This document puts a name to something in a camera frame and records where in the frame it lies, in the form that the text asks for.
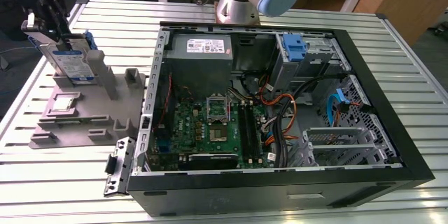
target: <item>power supply label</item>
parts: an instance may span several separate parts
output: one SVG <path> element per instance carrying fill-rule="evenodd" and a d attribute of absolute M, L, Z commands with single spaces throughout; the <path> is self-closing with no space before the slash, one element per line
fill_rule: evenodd
<path fill-rule="evenodd" d="M 81 51 L 53 51 L 52 53 L 59 67 L 73 81 L 93 80 L 95 75 Z"/>
<path fill-rule="evenodd" d="M 224 53 L 223 39 L 189 39 L 187 41 L 187 52 Z"/>

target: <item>slatted table surface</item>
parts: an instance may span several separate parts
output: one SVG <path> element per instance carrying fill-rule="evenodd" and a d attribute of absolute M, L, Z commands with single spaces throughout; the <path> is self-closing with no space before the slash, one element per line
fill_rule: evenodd
<path fill-rule="evenodd" d="M 213 7 L 89 0 L 76 4 L 75 33 L 93 33 L 115 73 L 149 73 L 159 22 L 213 22 Z M 447 93 L 388 22 L 375 15 L 292 10 L 261 23 L 345 29 L 396 109 L 436 180 L 357 208 L 152 218 L 131 197 L 103 198 L 113 146 L 32 150 L 27 144 L 55 85 L 43 59 L 0 124 L 0 223 L 445 223 L 448 220 Z"/>

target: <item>blue cable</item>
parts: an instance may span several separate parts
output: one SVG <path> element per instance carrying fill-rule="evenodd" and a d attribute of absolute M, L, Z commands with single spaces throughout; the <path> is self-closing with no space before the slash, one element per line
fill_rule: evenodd
<path fill-rule="evenodd" d="M 339 102 L 343 102 L 340 96 L 337 94 L 332 94 L 328 97 L 328 101 L 327 101 L 327 117 L 328 117 L 328 122 L 329 122 L 329 126 L 333 125 L 333 114 L 332 114 L 332 99 L 336 99 Z"/>
<path fill-rule="evenodd" d="M 333 125 L 332 99 L 336 99 L 339 103 L 345 103 L 345 104 L 351 103 L 351 101 L 344 96 L 343 90 L 341 89 L 336 89 L 336 94 L 331 94 L 329 95 L 328 102 L 327 102 L 327 116 L 328 116 L 329 126 Z"/>
<path fill-rule="evenodd" d="M 9 94 L 9 93 L 12 93 L 12 92 L 15 92 L 15 91 L 17 91 L 17 90 L 20 90 L 20 89 L 21 89 L 21 87 L 20 87 L 20 88 L 16 88 L 16 89 L 13 89 L 13 90 L 9 90 L 9 91 L 0 92 L 0 95 Z"/>

